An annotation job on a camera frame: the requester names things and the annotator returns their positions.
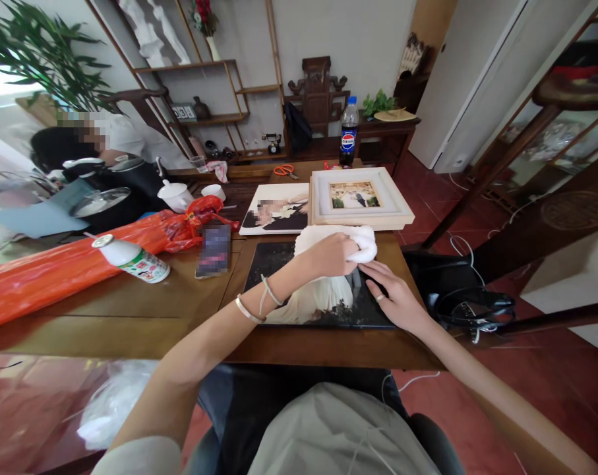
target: potted plant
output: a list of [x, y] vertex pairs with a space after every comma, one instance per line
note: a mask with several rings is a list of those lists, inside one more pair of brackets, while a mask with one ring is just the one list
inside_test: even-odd
[[380, 88], [375, 100], [371, 100], [371, 97], [367, 94], [367, 99], [363, 102], [365, 117], [373, 117], [376, 112], [392, 110], [395, 105], [395, 98], [387, 98], [382, 88]]
[[221, 61], [222, 58], [218, 53], [218, 49], [215, 46], [215, 39], [213, 35], [217, 30], [218, 23], [220, 22], [215, 16], [215, 13], [211, 11], [211, 4], [209, 0], [194, 0], [193, 2], [193, 24], [195, 28], [202, 32], [208, 43], [208, 48], [211, 50], [211, 58], [213, 61]]
[[[77, 56], [73, 42], [102, 43], [83, 34], [81, 23], [68, 26], [58, 16], [50, 18], [40, 8], [21, 0], [5, 3], [13, 18], [0, 17], [0, 71], [20, 77], [9, 84], [40, 84], [53, 98], [55, 107], [75, 111], [98, 111], [105, 108], [98, 94], [109, 85], [98, 69], [108, 68], [96, 58]], [[88, 73], [85, 67], [93, 68]], [[40, 95], [33, 94], [31, 106]]]

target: scissors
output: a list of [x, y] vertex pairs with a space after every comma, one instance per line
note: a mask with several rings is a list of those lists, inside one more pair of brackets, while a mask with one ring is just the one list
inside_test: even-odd
[[292, 178], [292, 179], [300, 179], [294, 173], [292, 173], [292, 172], [294, 172], [294, 167], [290, 164], [285, 164], [285, 165], [275, 167], [273, 172], [275, 175], [279, 175], [279, 176], [290, 175], [290, 178]]

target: black hair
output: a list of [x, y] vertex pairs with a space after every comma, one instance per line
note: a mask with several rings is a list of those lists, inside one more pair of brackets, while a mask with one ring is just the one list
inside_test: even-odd
[[44, 173], [63, 170], [66, 160], [98, 157], [99, 152], [91, 143], [81, 142], [83, 129], [74, 127], [48, 127], [40, 130], [30, 139], [33, 148], [31, 160]]

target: pepsi bottle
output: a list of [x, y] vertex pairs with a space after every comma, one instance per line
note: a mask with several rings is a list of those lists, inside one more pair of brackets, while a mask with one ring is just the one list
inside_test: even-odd
[[351, 96], [341, 118], [342, 132], [340, 136], [340, 153], [338, 163], [343, 168], [351, 168], [353, 151], [356, 147], [356, 132], [358, 132], [358, 109], [356, 96]]

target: bracelet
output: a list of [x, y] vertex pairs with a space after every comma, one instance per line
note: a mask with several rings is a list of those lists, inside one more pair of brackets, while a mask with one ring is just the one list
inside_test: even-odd
[[255, 317], [252, 313], [250, 313], [248, 310], [246, 310], [246, 307], [244, 307], [244, 304], [241, 303], [241, 300], [239, 299], [240, 297], [241, 297], [241, 294], [239, 294], [237, 296], [237, 298], [235, 299], [235, 303], [237, 304], [237, 308], [239, 308], [239, 310], [241, 310], [241, 312], [244, 314], [244, 316], [248, 320], [252, 320], [252, 321], [254, 321], [257, 324], [263, 323], [263, 322], [266, 321], [265, 317], [263, 319], [259, 319], [259, 318]]
[[274, 296], [274, 294], [272, 293], [272, 291], [270, 289], [270, 285], [268, 285], [268, 279], [263, 274], [261, 274], [261, 281], [266, 286], [266, 289], [265, 289], [264, 293], [261, 295], [261, 301], [259, 302], [259, 316], [260, 317], [261, 317], [261, 313], [263, 312], [263, 309], [264, 309], [264, 301], [266, 300], [266, 294], [269, 294], [270, 297], [272, 297], [272, 299], [274, 300], [274, 303], [276, 303], [277, 306], [284, 304], [283, 302], [279, 301], [279, 299], [277, 297]]

